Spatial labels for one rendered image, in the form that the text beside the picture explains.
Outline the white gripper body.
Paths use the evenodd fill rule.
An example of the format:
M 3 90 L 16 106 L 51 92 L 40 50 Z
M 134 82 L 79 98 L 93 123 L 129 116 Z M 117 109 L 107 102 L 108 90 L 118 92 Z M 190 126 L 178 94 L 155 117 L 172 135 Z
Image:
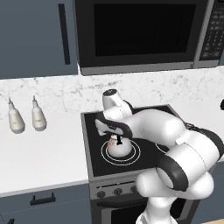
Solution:
M 114 128 L 111 128 L 106 123 L 103 123 L 98 119 L 96 119 L 94 122 L 95 122 L 95 127 L 97 128 L 100 136 L 105 136 L 107 134 L 110 134 L 110 135 L 116 134 L 116 130 Z

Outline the white squeeze bottle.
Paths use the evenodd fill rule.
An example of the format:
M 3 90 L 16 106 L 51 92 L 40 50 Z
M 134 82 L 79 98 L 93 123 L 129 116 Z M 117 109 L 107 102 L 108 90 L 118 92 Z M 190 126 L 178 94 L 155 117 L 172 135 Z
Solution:
M 19 111 L 16 109 L 14 106 L 14 103 L 12 100 L 9 100 L 9 125 L 10 125 L 10 130 L 15 133 L 15 134 L 21 134 L 25 131 L 25 122 L 20 115 Z
M 32 126 L 36 131 L 43 131 L 46 129 L 47 121 L 42 108 L 39 106 L 36 98 L 32 99 Z

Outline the blue-grey drawer front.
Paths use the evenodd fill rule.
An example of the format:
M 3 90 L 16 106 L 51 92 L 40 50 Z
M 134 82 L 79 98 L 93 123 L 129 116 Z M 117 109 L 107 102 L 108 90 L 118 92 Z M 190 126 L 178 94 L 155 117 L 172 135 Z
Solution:
M 31 206 L 30 201 L 52 196 L 55 202 Z M 0 218 L 4 224 L 91 224 L 89 186 L 74 185 L 41 192 L 0 198 Z

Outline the black and grey microwave oven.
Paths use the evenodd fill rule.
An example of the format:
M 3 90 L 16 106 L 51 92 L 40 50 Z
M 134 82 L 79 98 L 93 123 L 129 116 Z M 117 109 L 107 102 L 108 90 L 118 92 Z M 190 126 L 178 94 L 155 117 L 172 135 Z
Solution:
M 83 75 L 224 66 L 224 0 L 74 0 Z

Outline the blue-grey cupboard door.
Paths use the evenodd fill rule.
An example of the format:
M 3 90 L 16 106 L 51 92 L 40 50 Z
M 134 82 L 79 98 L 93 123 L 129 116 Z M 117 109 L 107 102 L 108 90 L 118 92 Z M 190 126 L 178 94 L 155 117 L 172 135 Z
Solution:
M 70 65 L 58 4 L 65 5 Z M 73 0 L 0 0 L 0 80 L 77 73 Z

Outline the blue-grey base cupboard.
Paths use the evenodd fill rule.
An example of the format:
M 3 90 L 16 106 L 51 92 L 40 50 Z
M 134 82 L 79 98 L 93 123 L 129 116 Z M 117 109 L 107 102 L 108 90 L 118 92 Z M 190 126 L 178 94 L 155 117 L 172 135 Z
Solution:
M 224 162 L 218 163 L 212 173 L 213 193 L 203 199 L 192 219 L 192 224 L 224 219 Z

